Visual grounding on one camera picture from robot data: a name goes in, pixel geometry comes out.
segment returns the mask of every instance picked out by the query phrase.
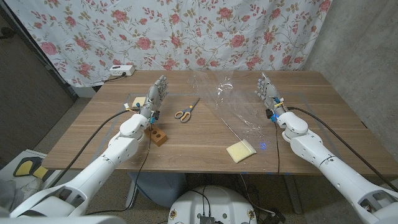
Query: blue marking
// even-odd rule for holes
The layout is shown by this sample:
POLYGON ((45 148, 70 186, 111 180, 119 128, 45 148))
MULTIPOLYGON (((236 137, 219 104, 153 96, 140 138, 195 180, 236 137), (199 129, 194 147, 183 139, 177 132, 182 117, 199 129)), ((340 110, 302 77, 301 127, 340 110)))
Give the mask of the blue marking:
POLYGON ((261 150, 266 150, 267 149, 267 144, 265 142, 260 142, 260 149, 261 150))

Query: yellow sponge on floor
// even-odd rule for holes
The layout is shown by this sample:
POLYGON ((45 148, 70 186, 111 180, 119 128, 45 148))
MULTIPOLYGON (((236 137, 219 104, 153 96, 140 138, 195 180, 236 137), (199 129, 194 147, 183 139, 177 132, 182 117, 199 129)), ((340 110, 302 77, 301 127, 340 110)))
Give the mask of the yellow sponge on floor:
POLYGON ((143 106, 144 105, 144 103, 145 103, 145 99, 146 99, 146 97, 145 96, 143 96, 143 97, 136 97, 135 99, 134 99, 134 102, 132 102, 132 108, 137 108, 137 103, 139 103, 140 104, 140 106, 143 106))
POLYGON ((256 153, 256 150, 247 142, 245 139, 233 144, 232 146, 226 148, 228 154, 232 157, 235 163, 242 161, 243 159, 249 157, 256 153))

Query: scissors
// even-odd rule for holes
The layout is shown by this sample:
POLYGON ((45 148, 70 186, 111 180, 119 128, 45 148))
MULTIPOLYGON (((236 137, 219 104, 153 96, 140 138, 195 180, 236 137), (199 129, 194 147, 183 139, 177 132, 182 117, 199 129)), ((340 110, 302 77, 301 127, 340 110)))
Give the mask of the scissors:
POLYGON ((191 106, 189 106, 189 108, 187 108, 187 109, 185 109, 183 111, 177 112, 174 115, 174 118, 175 119, 180 119, 181 123, 188 122, 189 119, 191 119, 191 111, 196 106, 196 104, 198 103, 199 100, 200 100, 200 97, 191 106))

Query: yellow sponge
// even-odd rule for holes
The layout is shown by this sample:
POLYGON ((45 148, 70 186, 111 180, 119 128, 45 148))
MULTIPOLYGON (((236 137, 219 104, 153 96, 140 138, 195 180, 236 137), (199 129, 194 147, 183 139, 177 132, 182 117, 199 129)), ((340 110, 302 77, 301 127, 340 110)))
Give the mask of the yellow sponge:
POLYGON ((39 168, 37 168, 37 170, 35 170, 35 172, 33 172, 33 176, 43 179, 43 177, 47 173, 47 171, 49 171, 49 170, 40 166, 39 168))
POLYGON ((25 161, 17 168, 14 175, 16 177, 23 176, 23 175, 29 175, 30 170, 32 170, 32 166, 33 166, 33 161, 25 161))
POLYGON ((226 150, 235 163, 238 163, 256 153, 256 150, 254 150, 250 143, 248 143, 245 139, 226 148, 226 150))
POLYGON ((146 97, 136 97, 135 99, 134 99, 134 102, 132 102, 132 108, 137 108, 137 103, 139 103, 140 104, 140 106, 143 106, 144 105, 144 103, 145 103, 145 99, 146 99, 146 97))

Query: white box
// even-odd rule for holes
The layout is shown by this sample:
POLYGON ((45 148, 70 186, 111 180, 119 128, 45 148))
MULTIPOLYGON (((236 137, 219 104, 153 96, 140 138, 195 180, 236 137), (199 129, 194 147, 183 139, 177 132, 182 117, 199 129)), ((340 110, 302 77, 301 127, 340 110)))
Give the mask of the white box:
POLYGON ((113 65, 109 71, 112 76, 121 76, 123 72, 126 72, 126 76, 131 76, 135 69, 132 65, 113 65))

